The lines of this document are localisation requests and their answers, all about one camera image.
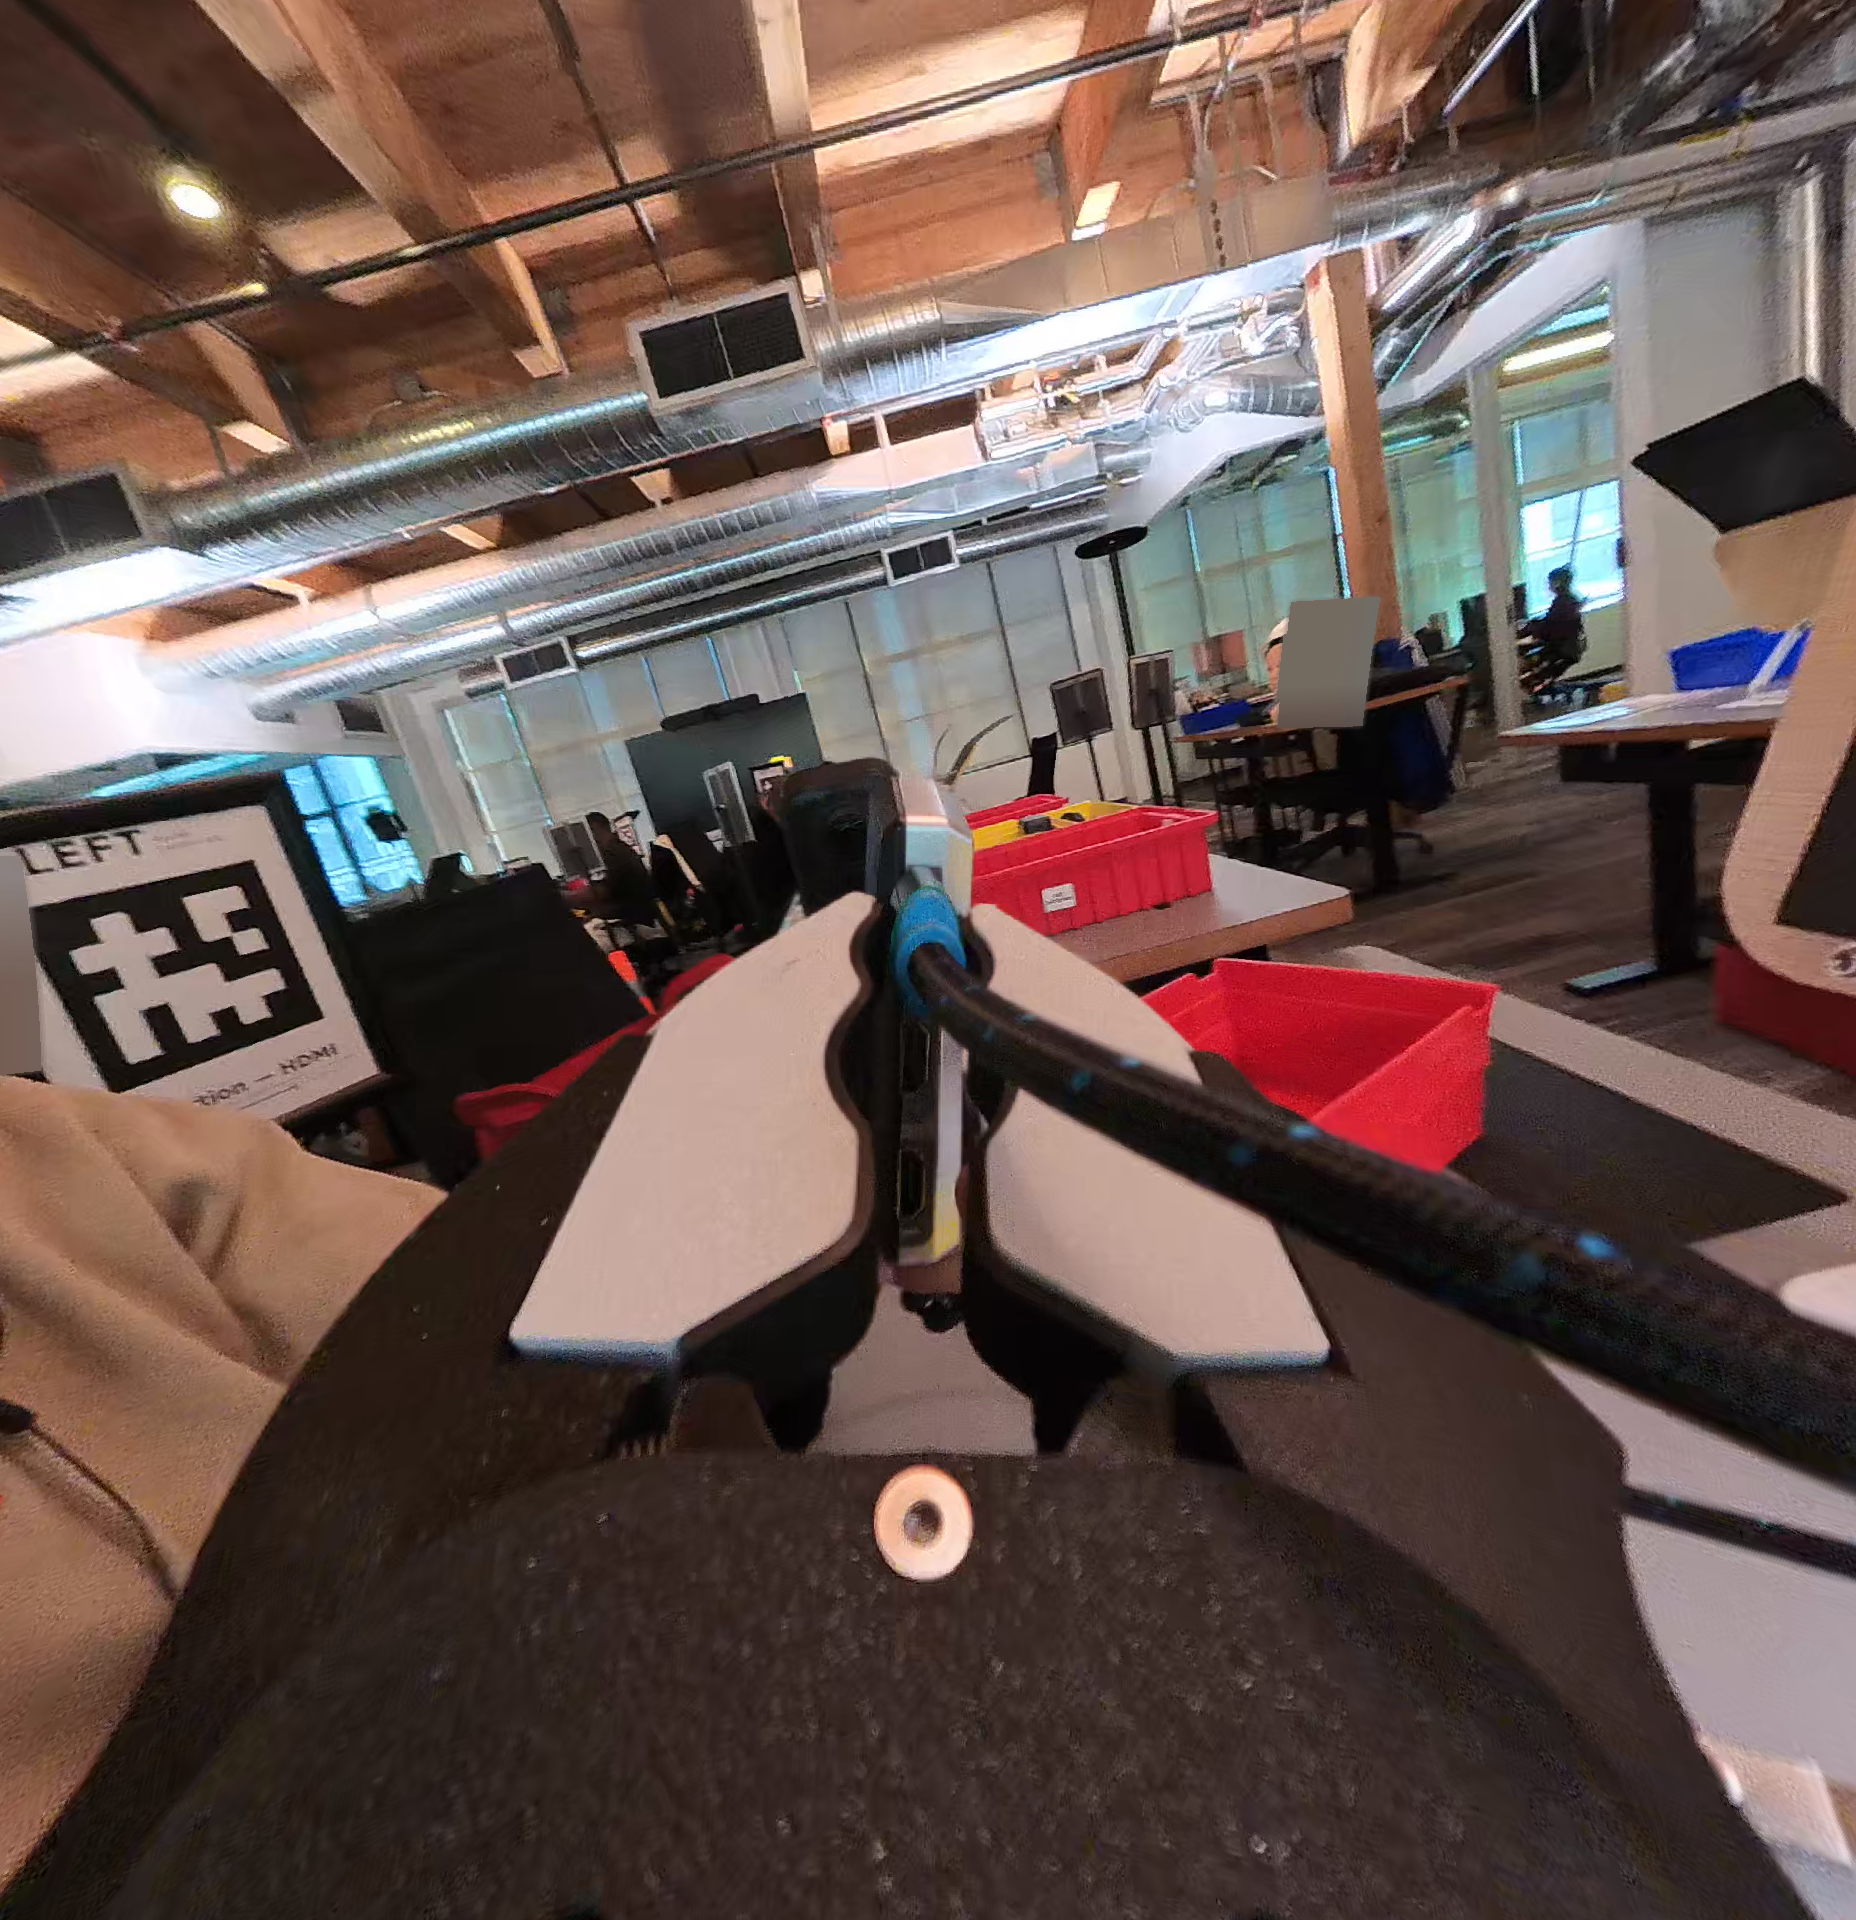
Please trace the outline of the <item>red flexible tub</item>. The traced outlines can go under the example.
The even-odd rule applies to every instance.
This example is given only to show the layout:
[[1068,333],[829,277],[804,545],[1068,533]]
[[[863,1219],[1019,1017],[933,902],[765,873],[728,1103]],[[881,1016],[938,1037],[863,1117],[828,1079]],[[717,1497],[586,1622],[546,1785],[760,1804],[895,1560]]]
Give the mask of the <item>red flexible tub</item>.
[[735,965],[735,956],[715,953],[703,958],[674,981],[671,981],[653,1009],[630,1021],[599,1044],[594,1044],[571,1059],[533,1076],[527,1082],[509,1082],[481,1091],[465,1091],[454,1102],[456,1118],[469,1129],[474,1144],[478,1162],[490,1162],[512,1139],[516,1139],[531,1120],[557,1103],[565,1091],[575,1086],[581,1079],[602,1064],[617,1047],[644,1041],[653,1028],[689,995],[704,986],[712,977]]

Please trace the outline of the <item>silver ventilation duct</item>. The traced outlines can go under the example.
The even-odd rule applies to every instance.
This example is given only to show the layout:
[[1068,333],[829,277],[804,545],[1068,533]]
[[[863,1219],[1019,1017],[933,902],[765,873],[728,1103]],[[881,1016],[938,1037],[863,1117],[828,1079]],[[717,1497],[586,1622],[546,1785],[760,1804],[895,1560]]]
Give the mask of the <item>silver ventilation duct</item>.
[[1222,272],[1121,283],[1100,247],[1059,247],[978,277],[812,312],[816,366],[660,411],[631,376],[531,392],[323,444],[235,479],[167,490],[164,545],[230,571],[368,550],[533,493],[987,387],[1300,283],[1309,251]]

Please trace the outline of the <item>red storage bin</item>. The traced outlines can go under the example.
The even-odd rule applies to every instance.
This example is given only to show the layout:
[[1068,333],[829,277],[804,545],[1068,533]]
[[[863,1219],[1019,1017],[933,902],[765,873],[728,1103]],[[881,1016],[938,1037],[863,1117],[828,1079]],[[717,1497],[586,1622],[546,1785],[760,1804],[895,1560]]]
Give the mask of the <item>red storage bin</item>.
[[1732,942],[1711,961],[1718,1024],[1856,1080],[1856,997],[1770,972]]

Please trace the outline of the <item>black display screen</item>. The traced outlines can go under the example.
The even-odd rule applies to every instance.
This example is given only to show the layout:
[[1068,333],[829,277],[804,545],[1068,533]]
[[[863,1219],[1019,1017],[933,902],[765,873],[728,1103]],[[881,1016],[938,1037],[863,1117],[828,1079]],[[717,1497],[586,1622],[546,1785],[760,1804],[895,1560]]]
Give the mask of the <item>black display screen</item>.
[[808,696],[735,698],[678,713],[628,738],[628,762],[657,840],[686,858],[689,844],[757,844],[771,794],[821,764]]

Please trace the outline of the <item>black plywood backdrop board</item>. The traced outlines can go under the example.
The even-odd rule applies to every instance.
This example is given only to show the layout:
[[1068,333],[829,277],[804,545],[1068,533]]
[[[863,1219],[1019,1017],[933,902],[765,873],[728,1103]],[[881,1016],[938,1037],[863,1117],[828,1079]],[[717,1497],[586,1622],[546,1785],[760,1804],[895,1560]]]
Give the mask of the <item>black plywood backdrop board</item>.
[[1804,615],[1722,877],[1729,932],[1758,967],[1856,1000],[1856,493],[1716,544],[1734,595]]
[[1814,624],[1856,514],[1856,427],[1794,378],[1684,426],[1633,459],[1712,530],[1712,564],[1744,624]]

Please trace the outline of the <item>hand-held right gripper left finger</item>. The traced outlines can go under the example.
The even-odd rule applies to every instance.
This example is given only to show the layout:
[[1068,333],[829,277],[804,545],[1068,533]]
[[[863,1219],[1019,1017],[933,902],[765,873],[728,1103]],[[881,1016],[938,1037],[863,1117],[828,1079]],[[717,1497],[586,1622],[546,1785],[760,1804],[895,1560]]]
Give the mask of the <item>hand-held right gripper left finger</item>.
[[661,1016],[516,1313],[516,1353],[678,1365],[857,1248],[874,1149],[844,1045],[879,916],[867,896],[835,900]]

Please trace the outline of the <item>wooden top office desk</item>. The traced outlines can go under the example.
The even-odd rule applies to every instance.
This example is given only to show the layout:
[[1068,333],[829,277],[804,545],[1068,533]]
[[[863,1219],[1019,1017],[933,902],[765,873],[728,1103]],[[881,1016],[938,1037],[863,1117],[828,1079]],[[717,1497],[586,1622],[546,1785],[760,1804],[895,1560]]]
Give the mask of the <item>wooden top office desk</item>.
[[1698,877],[1698,793],[1754,785],[1788,690],[1621,698],[1500,732],[1555,756],[1566,784],[1635,785],[1646,805],[1651,953],[1566,981],[1581,1000],[1707,972],[1728,934]]
[[1355,858],[1359,900],[1416,883],[1411,854],[1431,854],[1425,818],[1464,784],[1470,682],[1437,668],[1383,675],[1349,728],[1285,725],[1259,701],[1243,725],[1205,728],[1185,745],[1209,782],[1222,848],[1306,873]]

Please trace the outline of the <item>white printed tag sign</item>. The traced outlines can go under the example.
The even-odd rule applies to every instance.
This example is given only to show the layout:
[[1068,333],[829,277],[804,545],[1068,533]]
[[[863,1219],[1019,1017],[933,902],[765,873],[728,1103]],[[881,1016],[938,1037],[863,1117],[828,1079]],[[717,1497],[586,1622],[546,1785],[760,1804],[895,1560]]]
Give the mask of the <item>white printed tag sign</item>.
[[0,1079],[292,1129],[391,1086],[280,774],[0,812]]

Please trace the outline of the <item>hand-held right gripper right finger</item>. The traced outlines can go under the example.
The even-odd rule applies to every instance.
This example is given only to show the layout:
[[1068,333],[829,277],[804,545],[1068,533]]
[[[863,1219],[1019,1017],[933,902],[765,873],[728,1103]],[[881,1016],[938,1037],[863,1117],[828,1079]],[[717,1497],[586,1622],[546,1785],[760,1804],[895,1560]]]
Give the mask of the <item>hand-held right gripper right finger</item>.
[[[994,907],[989,986],[1059,1028],[1195,1085],[1190,1045],[1139,997]],[[987,1149],[989,1235],[1011,1270],[1180,1367],[1320,1367],[1313,1302],[1264,1218],[1015,1091]]]

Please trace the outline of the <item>silver edged usb hub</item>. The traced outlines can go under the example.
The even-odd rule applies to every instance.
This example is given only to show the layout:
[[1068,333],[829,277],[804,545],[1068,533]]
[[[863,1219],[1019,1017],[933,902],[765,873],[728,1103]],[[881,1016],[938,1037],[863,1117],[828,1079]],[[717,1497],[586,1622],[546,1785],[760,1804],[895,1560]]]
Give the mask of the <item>silver edged usb hub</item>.
[[885,908],[881,946],[887,1064],[876,1126],[889,1149],[894,1199],[885,1279],[933,1331],[958,1316],[966,1162],[966,1057],[936,1022],[916,981],[924,953],[966,967],[972,828],[947,785],[894,770],[870,800],[867,893]]

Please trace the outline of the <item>wooden support post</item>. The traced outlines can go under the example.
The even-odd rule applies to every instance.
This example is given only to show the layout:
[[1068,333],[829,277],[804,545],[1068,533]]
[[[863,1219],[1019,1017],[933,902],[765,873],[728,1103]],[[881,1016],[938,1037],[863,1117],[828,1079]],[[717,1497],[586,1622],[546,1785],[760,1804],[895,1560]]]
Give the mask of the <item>wooden support post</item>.
[[1403,628],[1392,493],[1372,371],[1366,267],[1358,251],[1323,255],[1303,279],[1321,413],[1342,536],[1348,591],[1377,603],[1377,638]]

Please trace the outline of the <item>white ceiling air vent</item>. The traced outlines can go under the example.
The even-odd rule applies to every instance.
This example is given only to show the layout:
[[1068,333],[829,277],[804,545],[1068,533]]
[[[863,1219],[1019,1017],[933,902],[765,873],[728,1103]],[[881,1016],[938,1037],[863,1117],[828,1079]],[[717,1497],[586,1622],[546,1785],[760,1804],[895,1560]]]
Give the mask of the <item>white ceiling air vent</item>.
[[751,392],[821,368],[795,277],[628,321],[628,350],[660,417]]
[[159,529],[146,493],[121,466],[0,492],[0,588],[137,551],[159,542]]

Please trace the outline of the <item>long red labelled bin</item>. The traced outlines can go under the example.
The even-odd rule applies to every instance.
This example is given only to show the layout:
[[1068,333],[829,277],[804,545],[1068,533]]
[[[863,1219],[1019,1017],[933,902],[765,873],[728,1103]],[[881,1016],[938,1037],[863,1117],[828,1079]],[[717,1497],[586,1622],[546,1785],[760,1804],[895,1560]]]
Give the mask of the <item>long red labelled bin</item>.
[[1132,803],[1132,812],[973,850],[972,902],[1058,937],[1209,886],[1209,807]]

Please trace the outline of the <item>red plastic divider bin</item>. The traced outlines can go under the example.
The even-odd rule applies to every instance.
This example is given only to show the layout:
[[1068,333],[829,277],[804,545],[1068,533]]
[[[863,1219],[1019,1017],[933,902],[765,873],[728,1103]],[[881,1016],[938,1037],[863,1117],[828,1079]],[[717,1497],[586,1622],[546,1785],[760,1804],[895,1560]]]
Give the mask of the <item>red plastic divider bin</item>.
[[1496,986],[1225,958],[1146,1003],[1326,1134],[1427,1171],[1481,1139]]

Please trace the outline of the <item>black office chair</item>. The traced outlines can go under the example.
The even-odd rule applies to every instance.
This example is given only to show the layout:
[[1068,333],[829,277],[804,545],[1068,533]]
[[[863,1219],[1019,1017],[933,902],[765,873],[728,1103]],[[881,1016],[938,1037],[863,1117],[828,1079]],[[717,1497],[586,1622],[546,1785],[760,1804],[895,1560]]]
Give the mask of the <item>black office chair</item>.
[[1400,820],[1454,796],[1470,688],[1451,668],[1416,643],[1377,639],[1361,722],[1332,735],[1334,762],[1313,807],[1345,850],[1369,857],[1377,886],[1398,879]]

